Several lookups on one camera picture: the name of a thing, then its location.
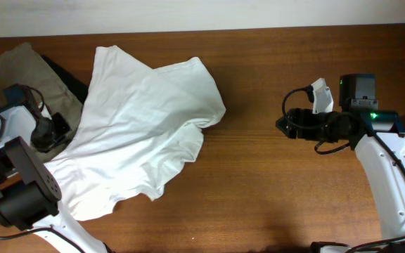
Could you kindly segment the white t-shirt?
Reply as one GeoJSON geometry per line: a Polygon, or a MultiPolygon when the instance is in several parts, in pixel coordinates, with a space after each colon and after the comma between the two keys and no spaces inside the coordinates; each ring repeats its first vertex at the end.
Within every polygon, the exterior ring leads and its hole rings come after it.
{"type": "Polygon", "coordinates": [[[111,214],[143,194],[156,200],[203,146],[226,108],[197,57],[151,68],[117,46],[96,49],[79,126],[47,163],[78,221],[111,214]]]}

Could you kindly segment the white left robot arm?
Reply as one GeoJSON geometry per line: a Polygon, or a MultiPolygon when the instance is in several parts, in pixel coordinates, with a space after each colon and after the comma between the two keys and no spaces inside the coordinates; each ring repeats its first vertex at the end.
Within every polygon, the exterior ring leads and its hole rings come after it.
{"type": "Polygon", "coordinates": [[[39,90],[14,84],[3,90],[0,108],[0,225],[19,229],[17,238],[35,234],[59,252],[110,252],[66,211],[57,180],[37,157],[64,141],[70,126],[39,90]]]}

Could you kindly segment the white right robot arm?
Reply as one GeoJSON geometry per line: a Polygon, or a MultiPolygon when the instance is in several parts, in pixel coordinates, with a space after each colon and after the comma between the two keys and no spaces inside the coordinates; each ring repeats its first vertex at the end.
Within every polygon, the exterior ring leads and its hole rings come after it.
{"type": "Polygon", "coordinates": [[[366,172],[380,219],[382,238],[351,247],[336,242],[313,242],[310,252],[405,252],[405,128],[399,115],[379,110],[374,74],[340,77],[339,112],[323,78],[300,88],[311,109],[283,108],[276,128],[287,138],[314,141],[318,154],[324,143],[346,144],[366,172]]]}

